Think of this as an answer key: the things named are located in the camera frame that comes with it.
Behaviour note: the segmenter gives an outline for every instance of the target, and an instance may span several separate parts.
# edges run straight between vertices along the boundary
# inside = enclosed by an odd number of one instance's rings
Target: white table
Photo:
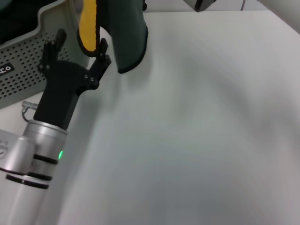
[[[81,96],[38,224],[298,225],[300,36],[268,11],[145,18],[141,65]]]

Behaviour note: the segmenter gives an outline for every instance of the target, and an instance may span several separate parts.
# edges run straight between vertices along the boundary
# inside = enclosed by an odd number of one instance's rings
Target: green led light
[[[60,155],[58,156],[58,159],[60,159],[60,158],[62,157],[63,152],[64,152],[64,151],[61,151],[61,152],[60,152]]]

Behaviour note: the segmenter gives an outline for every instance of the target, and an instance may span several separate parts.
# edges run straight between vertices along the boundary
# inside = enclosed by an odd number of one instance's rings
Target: cloth
[[[78,32],[83,52],[97,56],[100,27],[103,27],[112,36],[118,72],[135,68],[146,52],[145,8],[144,0],[85,0]]]
[[[1,3],[0,44],[34,30],[38,11],[56,0],[10,0]]]

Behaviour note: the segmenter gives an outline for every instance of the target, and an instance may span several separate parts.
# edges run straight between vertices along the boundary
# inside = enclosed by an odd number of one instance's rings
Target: gray perforated bin
[[[86,67],[89,58],[81,51],[76,31],[78,21],[72,0],[58,0],[40,9],[38,27],[0,45],[0,108],[44,90],[45,78],[38,72],[44,42],[54,39],[59,28],[67,33],[59,60],[70,60]]]

